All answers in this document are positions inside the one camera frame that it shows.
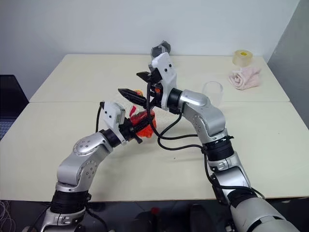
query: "yellow tape roll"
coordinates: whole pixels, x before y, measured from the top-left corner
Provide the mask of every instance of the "yellow tape roll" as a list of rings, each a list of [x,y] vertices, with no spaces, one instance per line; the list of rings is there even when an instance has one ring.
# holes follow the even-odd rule
[[[233,57],[233,63],[240,67],[246,67],[251,63],[252,53],[247,50],[237,50]]]

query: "folded towel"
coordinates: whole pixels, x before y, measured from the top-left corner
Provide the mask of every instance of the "folded towel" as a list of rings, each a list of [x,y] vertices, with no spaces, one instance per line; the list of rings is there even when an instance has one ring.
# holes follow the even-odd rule
[[[260,85],[261,69],[255,67],[242,68],[240,71],[234,71],[228,77],[229,82],[239,90],[244,90]]]

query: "table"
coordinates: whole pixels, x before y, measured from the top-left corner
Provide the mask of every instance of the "table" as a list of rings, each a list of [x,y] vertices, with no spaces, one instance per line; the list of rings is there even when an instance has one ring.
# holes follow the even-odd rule
[[[97,109],[97,102],[30,103],[0,141],[0,198],[50,201],[57,167],[77,140],[94,132]],[[309,195],[309,131],[289,102],[224,102],[220,109],[254,188],[268,198]],[[177,117],[155,111],[159,131]],[[170,135],[191,132],[183,119]],[[90,193],[93,201],[215,198],[200,151],[166,151],[154,137],[115,148],[99,166]]]
[[[262,57],[252,65],[262,69],[261,86],[246,91],[235,89],[227,80],[238,68],[232,57],[171,56],[179,89],[201,92],[203,84],[218,81],[224,88],[225,102],[288,102]],[[149,71],[149,55],[66,55],[30,102],[99,102],[121,98],[118,88],[142,89],[146,83],[136,73]]]

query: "clear plastic cup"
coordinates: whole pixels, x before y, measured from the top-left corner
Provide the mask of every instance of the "clear plastic cup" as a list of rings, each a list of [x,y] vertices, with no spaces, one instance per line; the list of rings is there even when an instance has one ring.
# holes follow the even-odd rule
[[[218,107],[222,100],[223,87],[219,82],[209,81],[204,84],[202,93],[210,99],[214,107]]]

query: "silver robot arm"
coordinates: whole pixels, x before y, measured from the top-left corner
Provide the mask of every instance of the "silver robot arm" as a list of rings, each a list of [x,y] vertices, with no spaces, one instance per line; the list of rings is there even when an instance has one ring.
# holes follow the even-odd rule
[[[136,133],[149,125],[148,119],[132,124],[125,118],[122,106],[102,102],[103,119],[108,130],[100,130],[79,140],[72,153],[61,163],[57,171],[56,190],[42,224],[44,231],[78,231],[83,220],[86,204],[91,199],[88,193],[99,164],[113,148],[127,141],[141,139]]]
[[[238,232],[297,232],[292,223],[267,201],[258,198],[251,188],[230,142],[233,137],[227,133],[223,113],[212,106],[205,95],[177,89],[177,75],[168,53],[155,57],[149,68],[151,72],[137,75],[152,86],[150,90],[154,99],[150,103],[151,107],[157,106],[174,114],[182,113],[191,122],[203,144],[202,152],[207,164],[213,171],[208,178],[216,198],[230,207]],[[130,101],[145,107],[146,99],[136,100],[129,91],[119,90]]]

